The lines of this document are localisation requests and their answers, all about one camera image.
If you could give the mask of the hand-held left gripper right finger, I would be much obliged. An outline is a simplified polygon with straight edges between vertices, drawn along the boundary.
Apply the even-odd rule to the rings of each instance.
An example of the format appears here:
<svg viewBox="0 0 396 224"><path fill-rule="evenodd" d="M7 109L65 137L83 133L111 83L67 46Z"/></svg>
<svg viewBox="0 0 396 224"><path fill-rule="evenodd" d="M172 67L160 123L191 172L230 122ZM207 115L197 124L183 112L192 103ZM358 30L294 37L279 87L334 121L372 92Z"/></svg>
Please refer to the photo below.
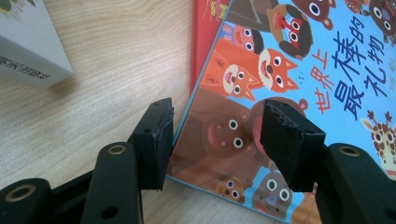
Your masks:
<svg viewBox="0 0 396 224"><path fill-rule="evenodd" d="M312 168L323 149L326 133L298 110L283 102L263 102L260 142L294 192L309 192L316 182Z"/></svg>

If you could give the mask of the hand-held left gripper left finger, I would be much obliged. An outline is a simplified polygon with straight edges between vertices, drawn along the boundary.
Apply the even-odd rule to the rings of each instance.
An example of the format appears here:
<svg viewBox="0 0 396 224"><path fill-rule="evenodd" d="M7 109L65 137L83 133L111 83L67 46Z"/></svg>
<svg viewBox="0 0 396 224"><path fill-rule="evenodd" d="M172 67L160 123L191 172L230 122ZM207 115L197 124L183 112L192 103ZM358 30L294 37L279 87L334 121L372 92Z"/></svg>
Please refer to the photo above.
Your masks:
<svg viewBox="0 0 396 224"><path fill-rule="evenodd" d="M148 107L128 139L137 154L138 182L141 189L163 189L173 152L173 118L172 99L156 101Z"/></svg>

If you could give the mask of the light blue animal picture book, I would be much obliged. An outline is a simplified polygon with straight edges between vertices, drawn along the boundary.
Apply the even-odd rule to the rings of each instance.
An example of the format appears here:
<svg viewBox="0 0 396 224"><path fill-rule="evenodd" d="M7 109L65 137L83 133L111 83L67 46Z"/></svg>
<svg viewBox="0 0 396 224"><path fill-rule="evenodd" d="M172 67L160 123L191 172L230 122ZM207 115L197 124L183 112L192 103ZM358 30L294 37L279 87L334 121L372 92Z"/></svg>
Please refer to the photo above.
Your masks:
<svg viewBox="0 0 396 224"><path fill-rule="evenodd" d="M319 224L259 134L287 103L396 180L396 0L232 0L177 130L169 175L292 223Z"/></svg>

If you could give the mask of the red picture book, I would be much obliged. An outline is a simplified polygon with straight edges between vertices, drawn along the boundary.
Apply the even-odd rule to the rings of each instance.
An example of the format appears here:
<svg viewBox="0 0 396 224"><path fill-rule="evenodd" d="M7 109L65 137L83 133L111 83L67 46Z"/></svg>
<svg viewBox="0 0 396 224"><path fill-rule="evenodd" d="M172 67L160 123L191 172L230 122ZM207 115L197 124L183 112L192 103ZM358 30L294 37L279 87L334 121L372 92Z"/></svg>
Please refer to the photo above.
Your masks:
<svg viewBox="0 0 396 224"><path fill-rule="evenodd" d="M231 0L192 0L190 94Z"/></svg>

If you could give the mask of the white caterpillar picture book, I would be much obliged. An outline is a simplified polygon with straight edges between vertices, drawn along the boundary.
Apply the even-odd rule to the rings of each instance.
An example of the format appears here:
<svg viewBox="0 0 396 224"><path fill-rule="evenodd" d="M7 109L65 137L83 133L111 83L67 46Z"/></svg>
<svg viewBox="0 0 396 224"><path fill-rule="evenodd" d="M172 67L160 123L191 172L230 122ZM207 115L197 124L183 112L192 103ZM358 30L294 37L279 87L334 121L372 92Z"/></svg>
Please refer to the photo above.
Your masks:
<svg viewBox="0 0 396 224"><path fill-rule="evenodd" d="M0 77L49 87L73 74L42 0L0 0Z"/></svg>

